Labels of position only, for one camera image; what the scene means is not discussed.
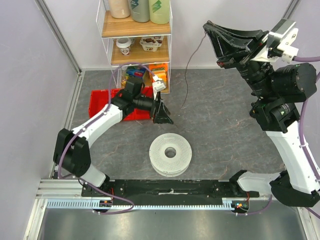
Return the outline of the white perforated spool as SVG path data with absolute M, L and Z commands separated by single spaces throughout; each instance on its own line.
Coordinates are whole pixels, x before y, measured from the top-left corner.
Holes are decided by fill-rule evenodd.
M 189 167 L 192 148 L 189 142 L 176 133 L 165 133 L 153 140 L 149 148 L 153 169 L 165 177 L 177 177 Z

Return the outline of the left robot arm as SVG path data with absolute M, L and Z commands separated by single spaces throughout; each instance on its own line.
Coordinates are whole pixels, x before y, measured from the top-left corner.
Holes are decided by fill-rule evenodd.
M 155 124 L 173 123 L 161 98 L 161 91 L 166 88 L 164 81 L 157 75 L 153 76 L 151 97 L 143 94 L 144 86 L 142 79 L 130 77 L 125 87 L 114 97 L 109 97 L 107 104 L 96 115 L 72 130 L 63 128 L 58 132 L 53 162 L 59 170 L 64 169 L 92 184 L 92 191 L 99 197 L 109 193 L 110 178 L 92 164 L 90 148 L 93 143 L 136 109 L 147 111 Z

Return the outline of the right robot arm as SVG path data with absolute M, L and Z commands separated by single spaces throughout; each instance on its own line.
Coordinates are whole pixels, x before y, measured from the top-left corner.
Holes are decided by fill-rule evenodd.
M 281 19 L 270 31 L 236 30 L 207 21 L 203 25 L 213 46 L 217 64 L 237 69 L 257 98 L 250 116 L 272 140 L 284 163 L 278 173 L 240 170 L 229 191 L 271 194 L 289 207 L 311 208 L 320 200 L 320 169 L 302 132 L 305 103 L 317 91 L 317 74 L 311 60 L 300 60 L 293 47 L 298 28 Z

